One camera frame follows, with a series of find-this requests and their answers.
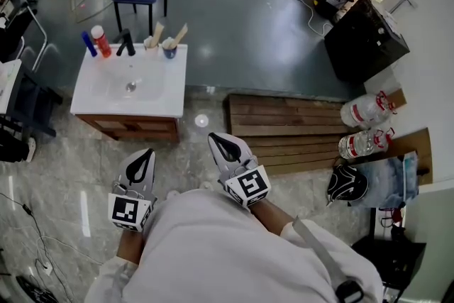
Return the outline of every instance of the sleeve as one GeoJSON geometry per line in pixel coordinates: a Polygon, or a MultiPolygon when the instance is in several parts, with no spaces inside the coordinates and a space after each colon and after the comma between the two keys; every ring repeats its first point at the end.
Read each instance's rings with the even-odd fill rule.
{"type": "MultiPolygon", "coordinates": [[[[361,286],[364,292],[363,302],[381,303],[383,300],[383,285],[375,266],[313,221],[304,220],[303,222],[330,253],[343,273],[361,286]]],[[[282,229],[280,236],[296,246],[308,248],[304,239],[293,229],[291,222],[282,229]]]]}
{"type": "Polygon", "coordinates": [[[137,270],[137,265],[116,256],[99,268],[99,276],[91,285],[85,303],[120,303],[123,288],[137,270]]]}

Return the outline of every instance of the white marker cube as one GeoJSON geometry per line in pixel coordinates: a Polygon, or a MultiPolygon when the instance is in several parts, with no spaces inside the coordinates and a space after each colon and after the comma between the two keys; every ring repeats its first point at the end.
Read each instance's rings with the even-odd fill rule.
{"type": "Polygon", "coordinates": [[[271,184],[263,165],[226,181],[224,189],[241,206],[248,207],[264,199],[271,184]]]}
{"type": "Polygon", "coordinates": [[[140,232],[150,214],[150,201],[109,193],[109,220],[115,226],[140,232]]]}

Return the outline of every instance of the white sink basin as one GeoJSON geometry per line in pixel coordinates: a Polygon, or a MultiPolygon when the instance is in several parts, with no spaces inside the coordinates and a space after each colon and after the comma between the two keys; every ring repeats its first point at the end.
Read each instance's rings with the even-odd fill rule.
{"type": "Polygon", "coordinates": [[[145,50],[134,45],[121,56],[119,45],[112,54],[92,57],[87,50],[72,99],[72,114],[165,116],[183,114],[187,45],[179,45],[175,58],[168,60],[160,47],[145,50]]]}

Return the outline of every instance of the cup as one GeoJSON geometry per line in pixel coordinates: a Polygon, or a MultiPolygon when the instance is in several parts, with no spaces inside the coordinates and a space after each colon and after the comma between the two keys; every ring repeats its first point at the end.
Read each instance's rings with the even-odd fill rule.
{"type": "Polygon", "coordinates": [[[168,38],[162,42],[162,51],[164,52],[164,56],[168,59],[172,59],[175,57],[177,54],[177,47],[175,48],[170,48],[171,44],[173,42],[173,38],[168,38]]]}

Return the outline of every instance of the grey strap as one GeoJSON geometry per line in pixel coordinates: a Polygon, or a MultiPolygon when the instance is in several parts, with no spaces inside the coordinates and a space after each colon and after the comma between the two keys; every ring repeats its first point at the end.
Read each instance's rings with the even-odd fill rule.
{"type": "Polygon", "coordinates": [[[325,265],[326,270],[331,278],[331,285],[336,291],[340,285],[348,280],[342,270],[339,268],[339,265],[331,257],[330,253],[321,245],[320,241],[313,235],[312,232],[307,228],[306,225],[298,218],[298,216],[293,221],[293,229],[300,235],[307,245],[312,248],[320,261],[325,265]]]}

